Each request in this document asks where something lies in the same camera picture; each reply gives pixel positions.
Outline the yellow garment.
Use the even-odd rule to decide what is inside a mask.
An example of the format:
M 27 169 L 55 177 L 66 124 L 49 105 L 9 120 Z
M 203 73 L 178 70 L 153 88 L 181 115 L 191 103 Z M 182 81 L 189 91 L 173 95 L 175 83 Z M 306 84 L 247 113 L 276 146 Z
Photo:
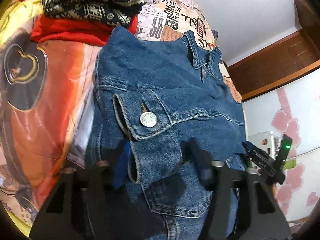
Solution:
M 1 18 L 1 45 L 25 22 L 43 13 L 42 0 L 18 1 Z

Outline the wooden wardrobe frame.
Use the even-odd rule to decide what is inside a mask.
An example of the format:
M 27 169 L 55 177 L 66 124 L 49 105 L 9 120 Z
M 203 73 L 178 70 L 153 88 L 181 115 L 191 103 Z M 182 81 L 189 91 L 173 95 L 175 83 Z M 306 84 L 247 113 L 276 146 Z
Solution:
M 228 67 L 225 79 L 236 102 L 251 99 L 319 68 L 319 14 L 294 0 L 302 28 Z

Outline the red folded garment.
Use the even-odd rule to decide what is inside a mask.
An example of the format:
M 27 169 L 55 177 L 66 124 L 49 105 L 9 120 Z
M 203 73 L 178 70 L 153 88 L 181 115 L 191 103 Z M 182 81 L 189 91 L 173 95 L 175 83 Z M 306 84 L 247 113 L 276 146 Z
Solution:
M 132 17 L 131 24 L 124 28 L 135 34 L 137 25 L 138 15 L 135 15 Z M 102 24 L 98 21 L 51 18 L 43 13 L 35 23 L 30 38 L 37 43 L 63 40 L 104 46 L 116 26 L 118 25 Z

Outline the white sliding door with hearts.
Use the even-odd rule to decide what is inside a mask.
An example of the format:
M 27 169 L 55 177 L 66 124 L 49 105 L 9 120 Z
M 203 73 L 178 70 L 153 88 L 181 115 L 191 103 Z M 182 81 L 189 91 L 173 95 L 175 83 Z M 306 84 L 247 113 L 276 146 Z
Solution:
M 277 200 L 287 221 L 308 217 L 319 201 L 319 70 L 242 106 L 255 146 L 268 144 L 266 133 L 292 139 Z

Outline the printed newspaper pattern bedspread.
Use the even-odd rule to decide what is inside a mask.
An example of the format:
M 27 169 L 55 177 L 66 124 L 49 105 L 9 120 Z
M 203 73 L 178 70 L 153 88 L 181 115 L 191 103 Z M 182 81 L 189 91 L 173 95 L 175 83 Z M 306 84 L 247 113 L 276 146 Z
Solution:
M 95 63 L 106 45 L 34 42 L 31 32 L 42 14 L 1 45 L 1 202 L 14 200 L 32 225 L 66 168 L 96 166 L 86 167 L 85 155 L 94 118 Z M 188 31 L 199 47 L 219 49 L 193 0 L 146 0 L 133 35 L 171 42 Z

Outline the blue denim jacket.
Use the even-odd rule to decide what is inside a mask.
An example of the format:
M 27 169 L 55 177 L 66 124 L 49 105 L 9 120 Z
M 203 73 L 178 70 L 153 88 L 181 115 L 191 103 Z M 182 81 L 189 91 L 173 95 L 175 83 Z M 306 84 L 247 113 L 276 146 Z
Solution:
M 115 171 L 106 211 L 119 239 L 198 239 L 213 193 L 197 177 L 191 138 L 228 168 L 243 169 L 242 105 L 220 59 L 192 31 L 153 42 L 123 27 L 99 52 L 85 166 L 106 160 Z

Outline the navy patterned folded garment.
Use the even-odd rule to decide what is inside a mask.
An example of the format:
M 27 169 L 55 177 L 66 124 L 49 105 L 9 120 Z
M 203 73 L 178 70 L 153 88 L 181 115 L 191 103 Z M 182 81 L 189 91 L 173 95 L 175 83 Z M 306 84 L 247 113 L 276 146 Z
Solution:
M 43 13 L 51 18 L 98 21 L 128 27 L 146 0 L 42 0 Z

